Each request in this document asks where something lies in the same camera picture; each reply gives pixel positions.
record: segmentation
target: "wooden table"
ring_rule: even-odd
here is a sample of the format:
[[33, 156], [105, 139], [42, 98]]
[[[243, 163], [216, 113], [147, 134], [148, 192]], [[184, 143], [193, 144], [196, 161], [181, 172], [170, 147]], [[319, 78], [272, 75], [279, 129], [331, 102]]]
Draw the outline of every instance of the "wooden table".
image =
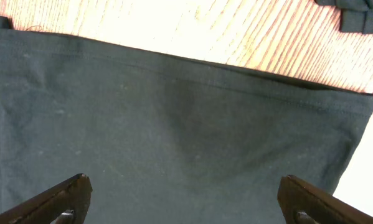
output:
[[[0, 0], [14, 28], [73, 34], [373, 93], [373, 35], [313, 0]], [[335, 196], [373, 215], [373, 116]]]

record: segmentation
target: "garment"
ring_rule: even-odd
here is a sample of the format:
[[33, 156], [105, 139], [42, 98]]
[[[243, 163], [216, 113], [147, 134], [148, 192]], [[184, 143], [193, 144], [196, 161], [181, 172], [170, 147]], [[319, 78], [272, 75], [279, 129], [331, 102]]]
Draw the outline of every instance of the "garment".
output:
[[83, 172], [85, 223], [284, 223], [332, 193], [373, 95], [69, 35], [0, 29], [0, 212]]
[[373, 0], [316, 0], [322, 6], [341, 9], [341, 32], [373, 34]]

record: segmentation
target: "cloth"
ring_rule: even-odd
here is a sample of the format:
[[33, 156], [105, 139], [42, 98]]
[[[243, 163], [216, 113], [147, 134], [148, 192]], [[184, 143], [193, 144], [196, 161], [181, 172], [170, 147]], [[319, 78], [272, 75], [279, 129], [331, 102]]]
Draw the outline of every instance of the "cloth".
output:
[[316, 0], [322, 6], [341, 9], [341, 32], [373, 34], [373, 0]]
[[284, 223], [280, 177], [332, 193], [372, 110], [371, 94], [0, 29], [0, 213], [82, 172], [85, 223]]

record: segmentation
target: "table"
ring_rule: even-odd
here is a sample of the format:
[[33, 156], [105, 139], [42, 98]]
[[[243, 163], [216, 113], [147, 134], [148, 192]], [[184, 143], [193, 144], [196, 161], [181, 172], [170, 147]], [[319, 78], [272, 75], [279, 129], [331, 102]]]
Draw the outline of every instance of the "table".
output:
[[[373, 35], [313, 0], [0, 0], [18, 30], [78, 35], [373, 93]], [[373, 216], [373, 116], [336, 197]]]

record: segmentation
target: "wooden surface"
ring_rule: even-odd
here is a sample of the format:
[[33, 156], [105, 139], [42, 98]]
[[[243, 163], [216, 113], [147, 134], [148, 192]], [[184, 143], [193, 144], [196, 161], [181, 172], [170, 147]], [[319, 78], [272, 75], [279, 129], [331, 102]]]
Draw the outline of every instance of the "wooden surface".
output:
[[[373, 93], [373, 35], [313, 0], [1, 0], [14, 28], [79, 35]], [[373, 215], [373, 117], [335, 195]]]

